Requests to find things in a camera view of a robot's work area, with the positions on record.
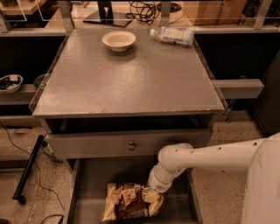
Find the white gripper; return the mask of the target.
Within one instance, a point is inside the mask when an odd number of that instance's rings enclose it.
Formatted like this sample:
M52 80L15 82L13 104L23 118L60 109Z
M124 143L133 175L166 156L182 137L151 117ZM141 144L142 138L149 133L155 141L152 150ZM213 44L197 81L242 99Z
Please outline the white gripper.
M150 203L150 216L154 216L158 213L164 202L164 196L161 193L166 193L169 190L172 186L172 181L172 175L165 169L152 169L150 171L148 178L149 188L144 188L142 190L143 201Z

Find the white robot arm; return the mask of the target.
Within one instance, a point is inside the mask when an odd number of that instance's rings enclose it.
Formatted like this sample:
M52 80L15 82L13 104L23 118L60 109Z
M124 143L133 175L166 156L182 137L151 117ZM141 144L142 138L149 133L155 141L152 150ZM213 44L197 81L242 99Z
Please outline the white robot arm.
M280 224L280 134L194 149L188 143L163 147L148 187L165 193L188 168L246 171L241 224Z

